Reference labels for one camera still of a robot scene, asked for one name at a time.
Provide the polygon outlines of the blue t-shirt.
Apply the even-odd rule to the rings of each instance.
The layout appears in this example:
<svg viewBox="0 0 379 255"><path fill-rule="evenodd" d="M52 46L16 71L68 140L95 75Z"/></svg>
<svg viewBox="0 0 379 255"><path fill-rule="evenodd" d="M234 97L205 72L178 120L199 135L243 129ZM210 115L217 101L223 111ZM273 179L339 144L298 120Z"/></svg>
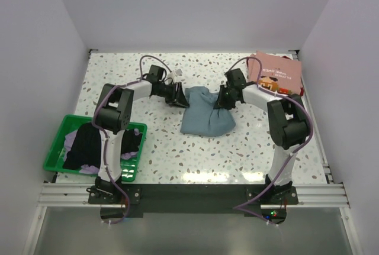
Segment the blue t-shirt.
<svg viewBox="0 0 379 255"><path fill-rule="evenodd" d="M214 109L217 92L205 86L186 88L189 107L185 109L180 132L203 137L219 137L236 126L232 113L227 109Z"/></svg>

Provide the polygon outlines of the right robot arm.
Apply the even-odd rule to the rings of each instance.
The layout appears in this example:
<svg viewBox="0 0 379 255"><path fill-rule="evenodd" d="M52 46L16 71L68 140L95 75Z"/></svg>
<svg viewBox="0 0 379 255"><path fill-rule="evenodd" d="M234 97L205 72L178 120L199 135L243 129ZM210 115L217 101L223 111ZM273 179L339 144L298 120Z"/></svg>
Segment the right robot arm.
<svg viewBox="0 0 379 255"><path fill-rule="evenodd" d="M231 110L236 103L254 105L268 116L269 134L275 144L271 168L265 176L264 189L248 200L265 198L278 203L293 184L293 167L297 153L311 140L314 132L311 118L297 94L283 95L247 82L240 69L225 73L227 82L220 86L215 109Z"/></svg>

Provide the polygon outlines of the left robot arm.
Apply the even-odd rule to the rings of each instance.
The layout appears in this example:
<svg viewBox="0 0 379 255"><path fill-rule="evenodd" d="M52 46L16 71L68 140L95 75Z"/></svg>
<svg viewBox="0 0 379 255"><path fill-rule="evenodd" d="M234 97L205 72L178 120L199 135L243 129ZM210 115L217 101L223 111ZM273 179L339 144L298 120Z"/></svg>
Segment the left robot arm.
<svg viewBox="0 0 379 255"><path fill-rule="evenodd" d="M99 130L101 139L101 160L95 189L109 203L118 202L123 195L121 188L121 144L129 126L133 102L151 96L158 96L169 106L188 108L182 83L174 75L164 77L165 69L151 66L147 74L125 85L107 83L92 118L92 125Z"/></svg>

